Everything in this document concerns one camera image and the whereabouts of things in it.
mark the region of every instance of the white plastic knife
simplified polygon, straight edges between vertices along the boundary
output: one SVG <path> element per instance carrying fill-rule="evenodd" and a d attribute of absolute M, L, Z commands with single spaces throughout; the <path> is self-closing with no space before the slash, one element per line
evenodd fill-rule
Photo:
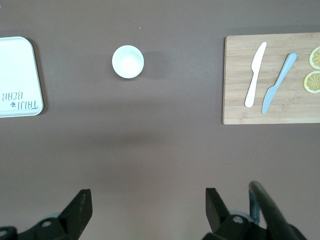
<path fill-rule="evenodd" d="M 267 113 L 267 110 L 270 106 L 270 103 L 271 103 L 272 99 L 274 98 L 280 84 L 282 83 L 282 80 L 285 78 L 285 76 L 289 72 L 290 68 L 292 67 L 292 65 L 294 64 L 296 59 L 297 59 L 297 54 L 295 52 L 289 53 L 289 55 L 286 57 L 285 62 L 282 66 L 282 69 L 280 71 L 280 74 L 279 74 L 275 84 L 272 87 L 270 87 L 265 93 L 265 96 L 263 99 L 263 104 L 262 104 L 262 113 L 263 114 Z"/>
<path fill-rule="evenodd" d="M 252 60 L 251 69 L 252 69 L 253 75 L 252 75 L 248 93 L 246 94 L 246 98 L 244 101 L 244 105 L 247 108 L 251 108 L 254 105 L 259 70 L 260 70 L 262 58 L 264 56 L 266 47 L 267 47 L 267 43 L 265 41 L 261 43 L 260 47 L 256 51 Z"/>

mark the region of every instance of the knife handle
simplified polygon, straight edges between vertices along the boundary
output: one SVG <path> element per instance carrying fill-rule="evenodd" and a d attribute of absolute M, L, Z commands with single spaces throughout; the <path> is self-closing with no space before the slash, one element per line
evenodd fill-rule
<path fill-rule="evenodd" d="M 251 83 L 249 86 L 248 93 L 246 94 L 246 98 L 244 101 L 244 105 L 247 108 L 251 108 L 254 105 L 255 95 L 256 95 L 256 87 L 258 80 L 258 72 L 253 72 Z"/>
<path fill-rule="evenodd" d="M 285 76 L 289 72 L 290 68 L 292 67 L 296 59 L 297 59 L 297 54 L 295 52 L 289 53 L 289 55 L 285 59 L 285 62 L 282 66 L 279 76 L 274 84 L 275 86 L 278 87 L 281 84 L 282 80 L 285 78 Z"/>

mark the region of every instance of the metal screw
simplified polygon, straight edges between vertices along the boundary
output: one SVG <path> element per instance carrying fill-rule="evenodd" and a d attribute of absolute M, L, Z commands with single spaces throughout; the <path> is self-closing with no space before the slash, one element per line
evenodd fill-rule
<path fill-rule="evenodd" d="M 234 221 L 235 223 L 237 223 L 237 224 L 243 224 L 243 223 L 244 223 L 244 220 L 243 220 L 242 217 L 240 217 L 240 216 L 235 216 L 235 217 L 233 218 L 233 221 Z"/>
<path fill-rule="evenodd" d="M 45 221 L 41 224 L 41 227 L 45 228 L 51 225 L 51 221 Z"/>
<path fill-rule="evenodd" d="M 0 237 L 6 235 L 7 233 L 8 233 L 7 230 L 2 230 L 2 231 L 0 231 Z"/>

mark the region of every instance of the white bowl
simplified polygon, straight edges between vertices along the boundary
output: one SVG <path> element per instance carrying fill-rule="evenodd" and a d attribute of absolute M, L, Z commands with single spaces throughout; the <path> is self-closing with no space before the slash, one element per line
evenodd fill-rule
<path fill-rule="evenodd" d="M 145 60 L 138 48 L 131 45 L 119 47 L 113 54 L 114 71 L 125 79 L 138 76 L 144 68 Z"/>

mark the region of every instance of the cutting board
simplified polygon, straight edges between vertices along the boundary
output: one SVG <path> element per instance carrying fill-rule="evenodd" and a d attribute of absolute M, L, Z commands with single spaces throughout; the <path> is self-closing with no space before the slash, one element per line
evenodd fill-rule
<path fill-rule="evenodd" d="M 245 107 L 252 78 L 252 60 L 262 42 L 267 42 L 258 75 L 254 104 Z M 305 77 L 316 69 L 309 63 L 320 46 L 320 32 L 228 36 L 225 39 L 223 118 L 224 124 L 320 123 L 320 92 L 304 89 Z M 297 59 L 283 79 L 266 114 L 265 94 L 278 78 L 289 53 Z"/>

